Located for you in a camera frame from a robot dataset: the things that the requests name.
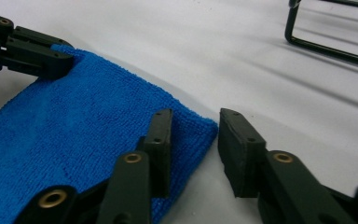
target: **white background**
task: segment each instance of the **white background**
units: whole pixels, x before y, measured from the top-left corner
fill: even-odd
[[[358,67],[290,46],[288,1],[0,0],[0,16],[90,50],[216,122],[242,113],[268,149],[296,154],[326,186],[358,186]],[[358,53],[358,8],[304,0],[295,35]],[[34,77],[0,72],[0,107]],[[162,223],[261,223],[235,199],[216,143]]]

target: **blue towel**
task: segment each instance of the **blue towel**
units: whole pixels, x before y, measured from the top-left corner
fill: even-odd
[[[109,177],[118,155],[147,133],[152,115],[171,108],[171,197],[153,200],[159,223],[215,139],[216,123],[93,53],[53,48],[75,56],[69,74],[38,79],[0,110],[0,223],[12,223],[46,187],[82,192]]]

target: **fabric texture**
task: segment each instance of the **fabric texture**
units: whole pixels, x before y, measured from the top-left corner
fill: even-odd
[[[159,223],[215,139],[216,123],[93,53],[53,48],[75,56],[69,74],[38,79],[0,110],[0,223],[12,223],[42,189],[71,185],[82,192],[109,177],[153,114],[171,108],[171,197],[152,202]]]

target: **blue microfiber cloth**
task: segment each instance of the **blue microfiber cloth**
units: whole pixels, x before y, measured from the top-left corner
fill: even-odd
[[[158,223],[215,139],[216,123],[93,53],[53,49],[75,56],[69,74],[38,79],[0,110],[0,223],[12,223],[49,186],[82,192],[109,177],[118,155],[147,133],[153,114],[171,108],[171,197],[153,200]]]

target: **white table surface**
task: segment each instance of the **white table surface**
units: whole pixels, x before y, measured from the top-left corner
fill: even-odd
[[[358,186],[358,67],[289,45],[288,1],[0,0],[15,25],[67,40],[159,85],[205,117],[242,113],[268,149],[326,186]],[[304,0],[295,35],[358,53],[358,8]],[[0,107],[35,80],[0,72]],[[162,223],[262,223],[235,199],[216,142]]]

